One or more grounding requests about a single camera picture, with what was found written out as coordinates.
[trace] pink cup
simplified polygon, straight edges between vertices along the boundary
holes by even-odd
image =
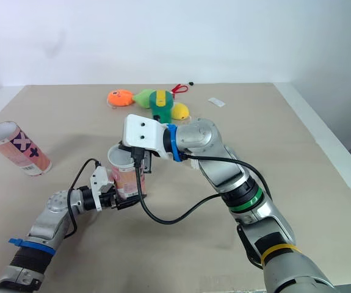
[[[112,177],[117,188],[118,196],[125,200],[138,195],[136,183],[136,171],[134,168],[131,153],[118,148],[119,145],[112,146],[107,152],[107,158],[111,165]],[[144,166],[140,168],[140,180],[143,194],[145,194]]]
[[[52,162],[12,121],[0,123],[0,153],[30,176],[46,173]]]

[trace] black cable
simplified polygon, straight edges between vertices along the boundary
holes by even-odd
[[[270,194],[270,189],[265,181],[265,178],[263,178],[262,174],[252,165],[249,163],[240,161],[240,160],[235,160],[235,159],[229,159],[226,157],[204,157],[204,156],[192,156],[189,154],[182,154],[182,157],[188,158],[188,159],[195,159],[195,160],[202,160],[202,161],[219,161],[219,162],[228,162],[228,163],[235,163],[241,166],[244,166],[248,169],[250,169],[252,172],[255,173],[255,175],[261,180],[263,187],[265,188],[265,191],[267,195],[272,199],[272,195]]]
[[[220,194],[211,195],[210,197],[206,197],[206,198],[200,200],[191,209],[189,209],[187,212],[185,212],[182,216],[180,216],[174,220],[162,220],[162,219],[156,217],[145,205],[144,198],[143,198],[143,192],[141,190],[140,167],[135,166],[135,169],[136,169],[137,191],[139,193],[139,199],[141,202],[141,206],[143,207],[143,210],[146,212],[146,214],[150,216],[151,219],[153,219],[155,222],[163,224],[163,225],[172,225],[172,224],[178,223],[178,222],[182,221],[183,219],[185,219],[188,215],[190,215],[196,208],[198,208],[203,203],[205,203],[208,200],[211,200],[213,198],[220,197]]]
[[[69,234],[65,235],[64,236],[64,239],[68,238],[68,237],[71,237],[73,234],[75,234],[75,232],[78,230],[78,225],[76,224],[76,221],[75,221],[75,216],[73,215],[73,212],[72,212],[72,207],[71,207],[71,193],[72,193],[72,190],[73,188],[75,187],[75,184],[76,182],[78,181],[81,173],[83,172],[85,166],[87,166],[87,164],[91,161],[94,161],[95,162],[95,166],[97,165],[100,165],[100,162],[97,160],[97,159],[88,159],[84,164],[83,166],[80,168],[79,170],[79,173],[76,175],[75,177],[75,180],[73,181],[71,187],[69,188],[68,190],[68,195],[67,195],[67,207],[68,207],[68,213],[70,215],[70,218],[71,218],[71,222],[72,222],[72,225],[73,225],[73,230],[72,232],[70,232]]]

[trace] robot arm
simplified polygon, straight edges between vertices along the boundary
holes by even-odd
[[[97,166],[87,186],[71,191],[70,206],[74,217],[102,208],[123,209],[139,202],[137,198],[118,201],[115,188],[107,178],[106,169]],[[53,194],[43,212],[35,220],[25,240],[10,239],[19,247],[9,266],[0,273],[0,293],[39,290],[44,273],[56,250],[66,238],[71,217],[67,205],[68,191]]]
[[[337,292],[327,277],[295,246],[294,233],[271,198],[241,165],[207,160],[206,157],[237,159],[222,143],[215,124],[197,119],[189,125],[162,125],[129,115],[123,143],[156,151],[160,157],[182,153],[199,159],[200,170],[221,195],[237,222],[237,232],[249,260],[260,264],[269,293]]]

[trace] green ring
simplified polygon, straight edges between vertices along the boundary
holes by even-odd
[[[257,203],[258,200],[261,198],[261,196],[262,196],[262,189],[259,187],[255,196],[251,200],[249,200],[244,204],[241,204],[240,206],[231,206],[230,210],[233,212],[240,212],[240,211],[243,211],[244,209],[248,209],[252,207],[255,203]]]

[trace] green plush toy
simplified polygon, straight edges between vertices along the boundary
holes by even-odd
[[[133,96],[133,101],[135,101],[141,107],[149,109],[150,108],[150,95],[154,91],[155,90],[151,90],[151,89],[143,89],[140,93]]]

